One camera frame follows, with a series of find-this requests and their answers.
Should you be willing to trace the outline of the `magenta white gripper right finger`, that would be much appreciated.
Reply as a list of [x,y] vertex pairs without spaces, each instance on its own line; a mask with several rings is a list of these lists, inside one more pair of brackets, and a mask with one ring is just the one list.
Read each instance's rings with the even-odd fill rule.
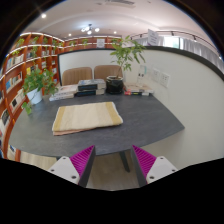
[[135,145],[132,146],[131,156],[140,187],[177,171],[177,168],[164,156],[156,157]]

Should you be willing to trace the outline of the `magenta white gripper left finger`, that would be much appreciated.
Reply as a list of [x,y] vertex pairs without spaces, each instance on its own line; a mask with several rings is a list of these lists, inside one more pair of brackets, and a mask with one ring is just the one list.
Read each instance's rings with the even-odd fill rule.
[[48,171],[81,187],[87,185],[93,161],[95,146],[92,145],[71,157],[62,156]]

